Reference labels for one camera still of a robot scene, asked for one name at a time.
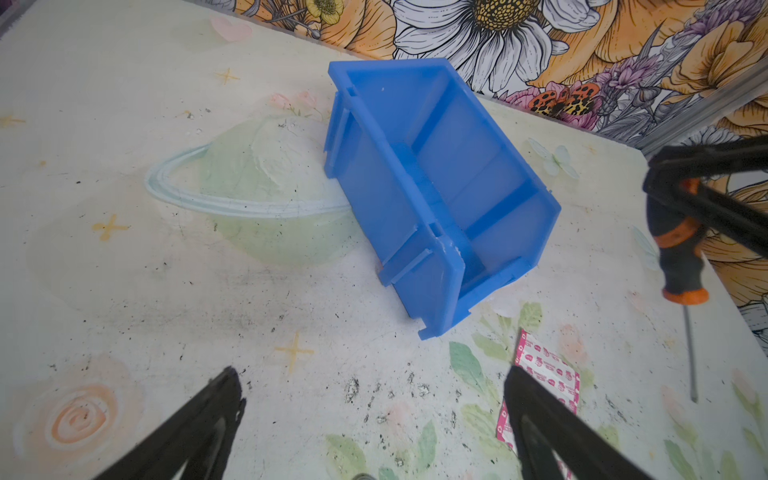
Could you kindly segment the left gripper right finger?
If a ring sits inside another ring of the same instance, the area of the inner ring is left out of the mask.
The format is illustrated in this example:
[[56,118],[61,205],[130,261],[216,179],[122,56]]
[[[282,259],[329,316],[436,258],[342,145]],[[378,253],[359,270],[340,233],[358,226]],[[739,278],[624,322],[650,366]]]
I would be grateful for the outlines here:
[[559,462],[579,479],[650,479],[523,368],[510,368],[504,400],[525,480],[561,479]]

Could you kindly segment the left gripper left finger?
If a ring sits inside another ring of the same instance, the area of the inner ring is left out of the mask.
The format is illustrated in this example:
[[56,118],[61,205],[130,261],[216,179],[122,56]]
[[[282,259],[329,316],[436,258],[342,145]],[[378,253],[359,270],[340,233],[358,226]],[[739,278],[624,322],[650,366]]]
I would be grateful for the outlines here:
[[228,366],[99,479],[221,479],[246,399]]

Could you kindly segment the orange black handled screwdriver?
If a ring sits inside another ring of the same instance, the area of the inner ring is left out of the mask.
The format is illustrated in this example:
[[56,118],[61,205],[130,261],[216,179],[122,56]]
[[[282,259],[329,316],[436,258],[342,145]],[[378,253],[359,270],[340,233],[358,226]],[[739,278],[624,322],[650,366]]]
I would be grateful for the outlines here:
[[709,293],[701,281],[704,261],[699,249],[705,226],[685,212],[655,199],[650,193],[646,200],[646,221],[659,248],[659,265],[664,275],[662,295],[683,309],[689,358],[689,396],[692,402],[697,403],[698,373],[690,306],[709,300]]

